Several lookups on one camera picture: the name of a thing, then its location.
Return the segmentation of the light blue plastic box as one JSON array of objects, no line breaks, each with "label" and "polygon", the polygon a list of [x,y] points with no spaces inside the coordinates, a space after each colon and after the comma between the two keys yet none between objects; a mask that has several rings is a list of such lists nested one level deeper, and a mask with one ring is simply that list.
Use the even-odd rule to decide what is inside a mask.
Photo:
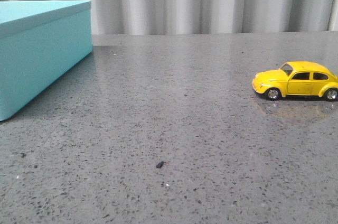
[{"label": "light blue plastic box", "polygon": [[91,2],[1,2],[1,120],[92,52]]}]

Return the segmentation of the yellow toy beetle car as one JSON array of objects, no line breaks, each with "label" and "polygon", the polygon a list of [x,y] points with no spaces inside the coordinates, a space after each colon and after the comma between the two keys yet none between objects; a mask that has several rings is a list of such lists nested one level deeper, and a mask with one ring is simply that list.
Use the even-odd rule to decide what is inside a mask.
[{"label": "yellow toy beetle car", "polygon": [[257,73],[252,87],[272,101],[287,96],[315,96],[337,101],[337,75],[311,61],[289,61],[279,69]]}]

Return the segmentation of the small black debris piece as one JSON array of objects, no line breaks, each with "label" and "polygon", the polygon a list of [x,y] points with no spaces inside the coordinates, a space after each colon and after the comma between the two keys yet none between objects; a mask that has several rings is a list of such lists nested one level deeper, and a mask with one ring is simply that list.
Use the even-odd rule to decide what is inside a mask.
[{"label": "small black debris piece", "polygon": [[156,167],[157,169],[160,169],[160,168],[164,165],[164,163],[165,163],[164,161],[160,161],[159,163],[156,164],[155,167]]}]

